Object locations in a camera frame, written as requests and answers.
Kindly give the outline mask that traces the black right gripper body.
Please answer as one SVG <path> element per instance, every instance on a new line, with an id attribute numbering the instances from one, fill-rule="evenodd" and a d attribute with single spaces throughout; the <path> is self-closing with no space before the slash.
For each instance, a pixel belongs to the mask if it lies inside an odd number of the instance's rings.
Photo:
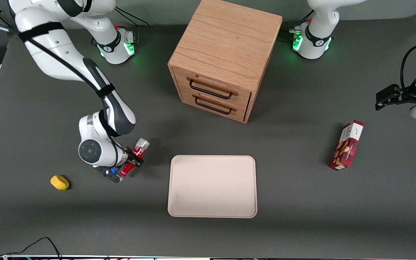
<path id="1" fill-rule="evenodd" d="M 140 167 L 140 147 L 135 146 L 133 149 L 117 145 L 118 151 L 122 152 L 122 158 L 117 162 L 116 167 L 120 168 L 125 164 L 131 164 L 134 167 Z"/>

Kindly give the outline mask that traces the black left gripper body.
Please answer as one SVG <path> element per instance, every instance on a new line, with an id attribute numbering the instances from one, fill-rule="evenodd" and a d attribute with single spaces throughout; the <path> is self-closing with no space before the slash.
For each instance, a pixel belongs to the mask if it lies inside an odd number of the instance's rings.
<path id="1" fill-rule="evenodd" d="M 401 92 L 400 98 L 399 98 L 399 105 L 403 104 L 415 104 L 416 105 L 416 83 L 412 82 L 408 87 L 399 87 L 399 90 Z"/>

